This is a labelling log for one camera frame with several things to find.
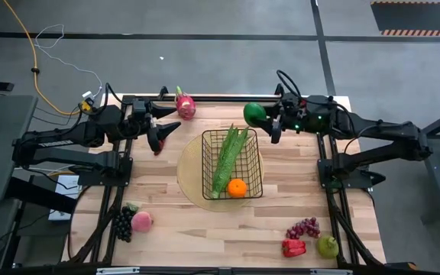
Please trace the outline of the green pear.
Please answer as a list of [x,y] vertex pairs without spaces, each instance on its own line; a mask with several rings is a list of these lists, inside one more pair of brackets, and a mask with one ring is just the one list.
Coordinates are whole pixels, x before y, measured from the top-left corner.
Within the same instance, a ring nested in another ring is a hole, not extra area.
[[339,253],[337,240],[331,235],[323,235],[317,240],[318,253],[328,259],[336,258]]

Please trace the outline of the black hazard-striped mat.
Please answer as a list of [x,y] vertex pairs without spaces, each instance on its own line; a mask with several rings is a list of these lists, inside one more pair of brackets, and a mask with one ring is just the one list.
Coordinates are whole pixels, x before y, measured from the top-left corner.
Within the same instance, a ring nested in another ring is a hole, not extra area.
[[440,1],[375,1],[370,4],[383,36],[440,37]]

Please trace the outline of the pink dragon fruit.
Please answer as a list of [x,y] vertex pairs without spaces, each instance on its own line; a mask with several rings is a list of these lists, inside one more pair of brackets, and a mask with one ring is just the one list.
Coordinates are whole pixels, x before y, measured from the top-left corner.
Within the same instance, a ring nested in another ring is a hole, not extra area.
[[176,110],[182,119],[187,121],[193,119],[196,113],[196,103],[193,98],[189,94],[183,92],[179,86],[176,87],[174,102]]

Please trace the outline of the round woven straw placemat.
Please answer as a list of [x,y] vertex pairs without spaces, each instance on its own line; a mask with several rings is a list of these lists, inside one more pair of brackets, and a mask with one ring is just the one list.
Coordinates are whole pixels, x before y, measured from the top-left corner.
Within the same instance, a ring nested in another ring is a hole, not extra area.
[[252,199],[207,200],[202,196],[202,142],[200,134],[184,148],[177,164],[177,181],[183,194],[195,205],[210,212],[230,212]]

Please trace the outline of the silver bracket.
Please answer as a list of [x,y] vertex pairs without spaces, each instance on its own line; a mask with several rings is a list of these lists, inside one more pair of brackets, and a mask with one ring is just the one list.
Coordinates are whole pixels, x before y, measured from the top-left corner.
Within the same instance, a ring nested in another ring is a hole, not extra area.
[[133,275],[140,271],[140,267],[104,267],[98,268],[95,275]]
[[354,275],[352,270],[310,269],[310,275]]

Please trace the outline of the black stand frame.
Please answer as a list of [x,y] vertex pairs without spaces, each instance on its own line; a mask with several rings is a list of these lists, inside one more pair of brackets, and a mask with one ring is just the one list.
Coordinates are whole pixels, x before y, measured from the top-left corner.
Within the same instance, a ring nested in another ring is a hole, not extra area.
[[[2,201],[14,203],[20,201],[42,206],[58,212],[71,213],[76,206],[76,200],[52,190],[34,185],[31,181],[11,178],[7,188],[2,193]],[[3,215],[3,225],[0,229],[0,265],[5,262],[6,254],[11,252],[11,246],[18,243],[18,231],[24,227],[20,225],[22,211],[14,205],[8,215]]]

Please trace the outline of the orange citrus fruit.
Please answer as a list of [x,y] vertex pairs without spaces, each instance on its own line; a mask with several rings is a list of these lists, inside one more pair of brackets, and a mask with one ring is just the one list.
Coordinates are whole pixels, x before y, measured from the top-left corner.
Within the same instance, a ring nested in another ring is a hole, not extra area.
[[248,190],[248,185],[241,179],[233,179],[227,185],[227,193],[232,198],[245,197]]

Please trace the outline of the black grape bunch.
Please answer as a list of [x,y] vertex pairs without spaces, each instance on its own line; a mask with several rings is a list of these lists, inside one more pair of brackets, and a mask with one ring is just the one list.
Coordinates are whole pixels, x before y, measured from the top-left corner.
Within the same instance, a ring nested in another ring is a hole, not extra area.
[[131,242],[132,226],[131,221],[134,215],[138,212],[139,207],[129,202],[123,206],[114,218],[113,228],[118,240]]

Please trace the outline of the green romaine lettuce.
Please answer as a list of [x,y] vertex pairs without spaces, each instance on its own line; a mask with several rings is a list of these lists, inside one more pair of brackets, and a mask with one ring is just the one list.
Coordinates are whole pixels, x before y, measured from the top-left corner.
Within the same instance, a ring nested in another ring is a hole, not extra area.
[[218,199],[220,193],[225,189],[236,164],[236,159],[248,138],[248,132],[249,128],[239,131],[233,125],[228,129],[227,136],[222,143],[217,167],[213,174],[213,199]]

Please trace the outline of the pink peach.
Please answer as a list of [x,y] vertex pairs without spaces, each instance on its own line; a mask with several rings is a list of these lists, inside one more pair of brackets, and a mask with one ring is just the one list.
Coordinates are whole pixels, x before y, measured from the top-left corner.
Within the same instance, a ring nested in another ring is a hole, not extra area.
[[137,212],[131,219],[131,229],[136,232],[147,233],[151,230],[154,220],[150,213]]

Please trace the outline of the red grape bunch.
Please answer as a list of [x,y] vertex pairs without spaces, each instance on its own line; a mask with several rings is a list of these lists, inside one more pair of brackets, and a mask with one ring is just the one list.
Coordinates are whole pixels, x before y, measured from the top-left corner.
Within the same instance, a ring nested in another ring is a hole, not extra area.
[[300,239],[302,235],[308,235],[311,238],[318,238],[321,235],[316,217],[305,218],[286,230],[288,239]]

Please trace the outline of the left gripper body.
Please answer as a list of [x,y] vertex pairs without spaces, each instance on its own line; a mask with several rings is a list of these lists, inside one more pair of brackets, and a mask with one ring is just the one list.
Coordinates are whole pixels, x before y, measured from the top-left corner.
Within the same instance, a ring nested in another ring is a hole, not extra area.
[[137,127],[136,137],[143,134],[147,136],[147,142],[151,150],[159,150],[157,128],[152,116],[152,101],[149,99],[135,99],[132,102],[131,121]]

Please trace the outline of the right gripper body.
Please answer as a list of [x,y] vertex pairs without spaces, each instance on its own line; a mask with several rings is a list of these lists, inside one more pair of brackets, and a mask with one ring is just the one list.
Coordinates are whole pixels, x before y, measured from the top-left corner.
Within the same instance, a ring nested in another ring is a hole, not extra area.
[[278,144],[283,131],[291,130],[297,134],[301,130],[300,98],[294,94],[285,94],[275,104],[270,113],[271,143]]

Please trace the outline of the round green fruit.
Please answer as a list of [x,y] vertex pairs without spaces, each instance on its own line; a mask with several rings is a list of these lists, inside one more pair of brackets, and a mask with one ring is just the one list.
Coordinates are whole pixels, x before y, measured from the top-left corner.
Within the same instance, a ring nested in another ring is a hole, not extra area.
[[262,105],[250,102],[244,106],[243,116],[245,122],[252,128],[256,128],[255,120],[265,120],[267,113]]

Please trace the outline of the red bell pepper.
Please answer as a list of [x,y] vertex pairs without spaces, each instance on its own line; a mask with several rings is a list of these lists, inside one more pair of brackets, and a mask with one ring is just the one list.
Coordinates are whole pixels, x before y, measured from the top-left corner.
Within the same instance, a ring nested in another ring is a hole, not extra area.
[[282,242],[284,257],[297,257],[306,253],[306,243],[298,239],[286,239]]

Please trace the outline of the black table frame rail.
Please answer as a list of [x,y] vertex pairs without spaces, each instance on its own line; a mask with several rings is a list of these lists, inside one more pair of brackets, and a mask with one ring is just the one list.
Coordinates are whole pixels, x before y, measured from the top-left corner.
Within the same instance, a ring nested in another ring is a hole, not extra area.
[[[40,267],[0,269],[0,275],[95,275],[101,263],[61,263]],[[321,267],[152,267],[142,266],[139,274],[133,275],[310,275],[310,269],[339,269]],[[354,275],[440,275],[424,270],[394,269],[387,266],[346,266],[341,270],[352,270]]]
[[115,246],[112,215],[121,208],[124,192],[124,187],[88,186],[78,195],[64,261],[111,263]]
[[[134,98],[150,99],[154,102],[174,102],[175,95],[166,94],[160,97],[155,94],[124,94],[122,98],[130,102]],[[277,102],[280,95],[243,95],[243,94],[197,94],[191,95],[195,102]]]
[[356,170],[350,177],[340,179],[332,172],[332,159],[327,158],[324,137],[317,134],[316,140],[320,156],[317,160],[319,182],[326,195],[332,235],[340,250],[342,250],[342,231],[345,233],[348,242],[350,262],[346,261],[344,253],[340,251],[336,256],[338,267],[360,265],[359,258],[367,266],[383,266],[383,263],[372,255],[353,229],[346,192],[346,189],[372,187],[374,181],[370,178],[370,172],[365,170],[358,172]]

